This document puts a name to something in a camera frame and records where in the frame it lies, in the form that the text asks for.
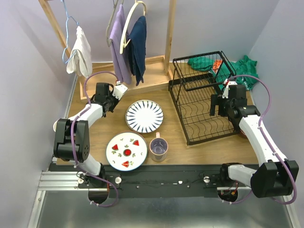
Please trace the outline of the black wire dish rack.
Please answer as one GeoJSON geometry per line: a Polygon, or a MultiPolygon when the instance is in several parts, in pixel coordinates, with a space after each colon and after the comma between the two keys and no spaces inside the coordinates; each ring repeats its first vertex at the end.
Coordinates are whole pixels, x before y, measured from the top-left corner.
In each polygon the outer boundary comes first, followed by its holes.
{"type": "MultiPolygon", "coordinates": [[[[221,59],[226,65],[229,60],[222,51],[179,57],[173,59],[173,79],[168,90],[177,111],[187,145],[195,145],[237,134],[227,117],[218,114],[209,115],[211,95],[220,95],[221,82],[216,82],[209,71],[197,71],[191,68],[188,60],[194,57],[221,59]]],[[[235,70],[228,66],[229,77],[235,76],[235,70]]]]}

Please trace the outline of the blue striped white plate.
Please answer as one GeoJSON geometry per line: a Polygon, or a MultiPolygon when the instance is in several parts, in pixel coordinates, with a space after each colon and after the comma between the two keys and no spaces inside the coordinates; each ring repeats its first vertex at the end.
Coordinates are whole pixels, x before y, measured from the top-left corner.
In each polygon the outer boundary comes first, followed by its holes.
{"type": "Polygon", "coordinates": [[[136,101],[126,111],[125,120],[129,128],[137,133],[152,133],[162,124],[162,108],[154,101],[136,101]]]}

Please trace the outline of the pink ceramic mug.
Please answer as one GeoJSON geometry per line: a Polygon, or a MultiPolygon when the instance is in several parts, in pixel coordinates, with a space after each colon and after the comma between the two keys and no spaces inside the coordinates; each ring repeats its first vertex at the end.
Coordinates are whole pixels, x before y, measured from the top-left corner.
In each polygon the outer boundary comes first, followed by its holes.
{"type": "Polygon", "coordinates": [[[155,162],[162,162],[166,159],[168,153],[168,143],[161,138],[160,133],[156,133],[156,137],[149,144],[150,157],[155,162]]]}

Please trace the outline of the orange bowl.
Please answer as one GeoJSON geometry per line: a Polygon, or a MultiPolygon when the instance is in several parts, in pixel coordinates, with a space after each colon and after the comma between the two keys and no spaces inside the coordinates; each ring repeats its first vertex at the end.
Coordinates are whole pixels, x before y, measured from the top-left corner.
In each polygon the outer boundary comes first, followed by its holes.
{"type": "Polygon", "coordinates": [[[240,134],[242,135],[242,137],[247,138],[246,134],[242,130],[240,130],[240,134]]]}

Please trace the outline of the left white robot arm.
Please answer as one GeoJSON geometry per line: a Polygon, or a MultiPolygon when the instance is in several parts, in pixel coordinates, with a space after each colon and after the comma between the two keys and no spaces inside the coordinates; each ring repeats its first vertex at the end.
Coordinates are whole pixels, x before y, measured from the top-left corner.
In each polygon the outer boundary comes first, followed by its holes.
{"type": "Polygon", "coordinates": [[[105,170],[90,154],[89,128],[99,119],[113,112],[128,88],[120,84],[97,83],[95,94],[85,108],[69,118],[58,119],[55,131],[53,154],[56,158],[71,162],[82,171],[87,180],[96,188],[108,184],[105,170]]]}

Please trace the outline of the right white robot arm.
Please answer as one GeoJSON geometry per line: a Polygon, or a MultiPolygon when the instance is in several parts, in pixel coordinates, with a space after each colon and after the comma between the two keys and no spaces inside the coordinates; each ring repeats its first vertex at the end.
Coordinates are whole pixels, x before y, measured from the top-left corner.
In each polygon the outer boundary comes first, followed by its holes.
{"type": "Polygon", "coordinates": [[[259,164],[258,169],[254,170],[240,163],[224,163],[218,175],[222,185],[229,186],[235,181],[243,183],[258,198],[296,197],[295,180],[299,166],[278,149],[258,109],[248,105],[244,85],[229,80],[224,82],[223,93],[211,96],[209,113],[227,117],[236,130],[245,134],[259,164]]]}

